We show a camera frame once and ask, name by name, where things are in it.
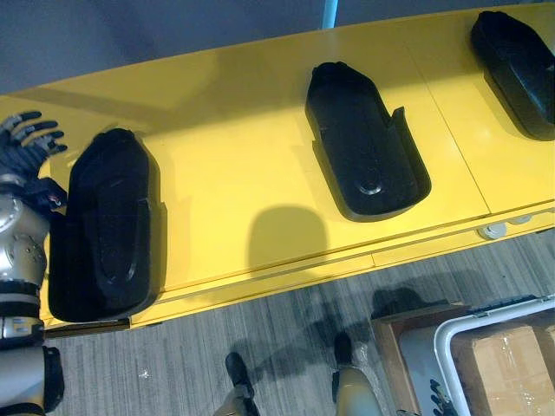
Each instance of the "gray carpet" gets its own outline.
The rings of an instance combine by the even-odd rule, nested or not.
[[[66,393],[54,415],[211,416],[230,389],[226,354],[240,352],[261,415],[335,414],[332,341],[347,329],[386,414],[393,414],[369,318],[420,302],[555,292],[555,232],[270,296],[150,328],[49,341]]]

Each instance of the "robotic hand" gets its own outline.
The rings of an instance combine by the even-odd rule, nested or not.
[[[49,216],[65,204],[66,193],[54,180],[37,176],[49,156],[67,147],[56,142],[63,132],[53,130],[55,121],[25,124],[41,116],[37,111],[16,114],[0,124],[2,415],[44,415],[57,406],[64,389],[59,351],[41,346],[39,290]]]
[[[432,401],[437,405],[438,409],[434,409],[435,416],[458,416],[459,414],[454,408],[453,402],[443,392],[440,383],[430,380],[430,388],[434,392]]]

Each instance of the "yellow tabletop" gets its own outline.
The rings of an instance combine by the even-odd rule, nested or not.
[[[501,9],[532,26],[555,52],[555,3]],[[406,21],[404,38],[489,209],[553,200],[554,142],[526,137],[493,92],[470,44],[477,15]]]
[[[553,40],[543,15],[554,10],[551,4],[510,12]],[[408,244],[432,231],[453,233],[495,212],[553,200],[552,178],[538,181],[552,175],[552,143],[518,136],[508,121],[500,122],[482,70],[466,50],[477,15],[470,10],[366,23],[111,69],[2,96],[0,114],[36,108],[60,121],[69,151],[43,173],[64,187],[97,133],[116,126],[134,130],[159,165],[166,206],[160,302],[202,293],[199,309],[206,308],[222,303],[223,292],[214,290],[239,280],[252,280],[254,288],[265,270],[272,270],[270,278],[256,283],[257,293],[308,284],[300,275],[288,281],[291,268],[308,264],[324,276],[337,269],[335,261],[371,250],[369,244]],[[442,60],[430,54],[443,54]],[[311,70],[328,61],[369,76],[389,112],[405,107],[432,191],[401,215],[361,224],[336,208],[304,113]],[[463,69],[469,72],[458,76]],[[357,262],[356,270],[375,264],[370,254]],[[272,273],[280,276],[272,280]],[[224,297],[229,302],[245,292],[233,290]],[[175,312],[167,309],[154,314]]]

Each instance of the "plastic wrap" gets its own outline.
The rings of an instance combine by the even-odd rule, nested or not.
[[[538,331],[541,333],[541,328],[528,319],[527,323],[504,322],[453,338],[451,352],[471,414],[555,414],[555,389]]]

